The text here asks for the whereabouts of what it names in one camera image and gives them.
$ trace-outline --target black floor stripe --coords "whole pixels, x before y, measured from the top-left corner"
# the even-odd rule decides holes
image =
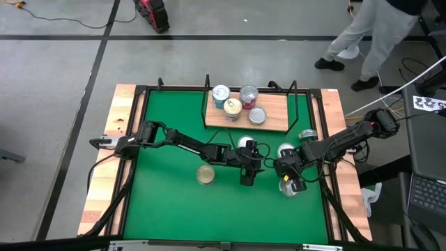
[[[337,36],[269,36],[269,35],[112,35],[109,40],[287,40],[287,41],[333,41]],[[425,42],[425,36],[408,36],[405,41]]]
[[[119,3],[120,0],[114,1],[108,23],[114,20],[116,13],[118,12]],[[59,197],[62,192],[63,183],[65,182],[65,177],[67,176],[68,168],[70,167],[71,158],[75,151],[77,138],[79,137],[81,126],[82,123],[84,122],[85,112],[89,105],[91,93],[93,92],[93,87],[95,85],[96,77],[98,76],[100,64],[102,62],[105,48],[107,46],[107,37],[110,35],[110,32],[112,31],[112,27],[113,27],[113,22],[110,23],[105,28],[104,36],[102,37],[102,40],[100,42],[98,53],[96,54],[93,67],[91,69],[89,82],[85,87],[85,92],[84,95],[82,96],[79,109],[77,110],[75,122],[71,127],[71,131],[68,136],[68,141],[65,150],[63,152],[63,155],[61,156],[61,160],[59,161],[59,172],[57,174],[56,182],[54,183],[54,187],[49,197],[49,201],[45,213],[43,215],[42,222],[40,223],[40,227],[36,236],[37,241],[43,241],[47,238],[48,231],[51,226],[51,221],[53,219],[54,212],[56,210],[57,202],[59,201]]]
[[[0,40],[287,40],[287,41],[333,41],[336,36],[276,36],[276,35],[110,35],[107,29],[100,35],[0,35]],[[425,42],[425,36],[408,36],[405,41]]]
[[[0,40],[102,40],[103,35],[0,35]]]

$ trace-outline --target white sticker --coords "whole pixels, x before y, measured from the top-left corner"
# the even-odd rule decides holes
[[[188,150],[188,151],[191,151],[191,152],[193,152],[193,153],[196,153],[196,154],[200,154],[200,152],[199,151],[195,151],[195,150],[192,150],[192,149],[190,149],[189,147],[187,147],[187,146],[183,146],[183,145],[178,145],[179,147],[181,147],[182,149],[185,149],[185,150]]]
[[[413,96],[413,107],[423,111],[436,111],[446,108],[446,101],[435,98]]]

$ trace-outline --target person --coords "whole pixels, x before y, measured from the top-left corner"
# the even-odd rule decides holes
[[[334,40],[314,66],[343,70],[343,63],[335,61],[335,56],[372,31],[370,52],[362,64],[360,79],[351,88],[354,91],[374,88],[379,81],[376,72],[394,46],[409,34],[426,3],[427,0],[364,0],[352,24]]]

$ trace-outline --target concrete floor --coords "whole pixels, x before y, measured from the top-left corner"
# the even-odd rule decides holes
[[[86,24],[107,23],[114,1],[35,0],[27,8],[45,17],[69,17]],[[166,0],[171,35],[336,36],[351,22],[344,0]],[[122,0],[117,20],[134,15],[131,0]],[[432,20],[431,6],[424,17]],[[0,3],[0,35],[102,35],[77,23],[35,20],[28,13]],[[111,35],[155,35],[138,15],[132,23],[114,23]],[[413,36],[422,35],[416,27]],[[48,238],[73,237],[84,207],[86,176],[97,151],[90,138],[102,134],[116,84],[213,84],[266,86],[275,80],[286,87],[339,89],[344,111],[375,100],[377,89],[354,93],[363,59],[345,61],[342,73],[313,67],[331,43],[273,40],[109,40],[79,132]],[[35,238],[44,204],[56,176],[70,127],[89,81],[100,41],[0,40],[0,147],[26,156],[15,164],[0,162],[0,242]],[[361,42],[367,53],[370,42]],[[430,45],[404,42],[380,71],[384,85],[402,85],[401,59],[427,65],[436,61]],[[406,128],[383,144],[370,141],[370,163],[381,165],[408,154]],[[372,234],[389,243],[391,230],[372,224]]]

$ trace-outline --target red can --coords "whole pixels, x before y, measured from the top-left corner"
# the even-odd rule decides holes
[[[256,106],[259,90],[255,86],[244,86],[240,89],[240,101],[243,109],[252,109]]]

